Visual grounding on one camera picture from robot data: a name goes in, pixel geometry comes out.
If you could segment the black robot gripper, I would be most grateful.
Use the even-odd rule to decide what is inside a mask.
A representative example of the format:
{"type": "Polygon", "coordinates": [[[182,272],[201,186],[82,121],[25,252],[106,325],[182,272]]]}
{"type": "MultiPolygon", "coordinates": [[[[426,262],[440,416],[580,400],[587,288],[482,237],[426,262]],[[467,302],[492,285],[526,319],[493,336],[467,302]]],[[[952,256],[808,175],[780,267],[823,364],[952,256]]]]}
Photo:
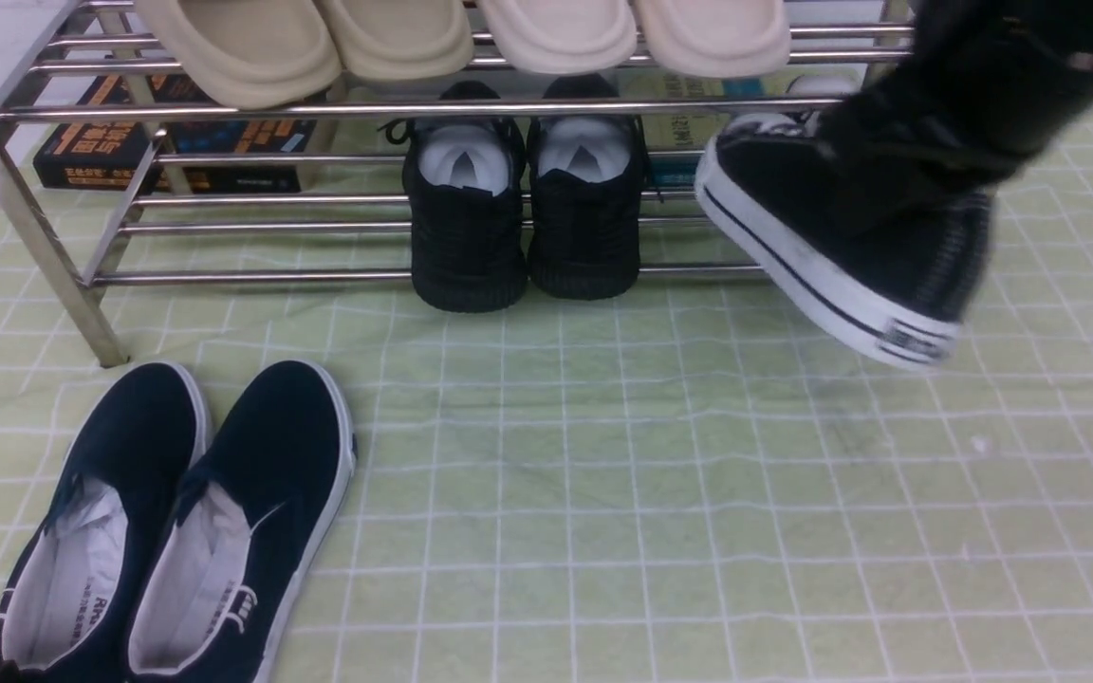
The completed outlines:
{"type": "Polygon", "coordinates": [[[838,229],[1014,177],[1093,107],[1093,1],[925,1],[910,55],[824,114],[838,229]]]}

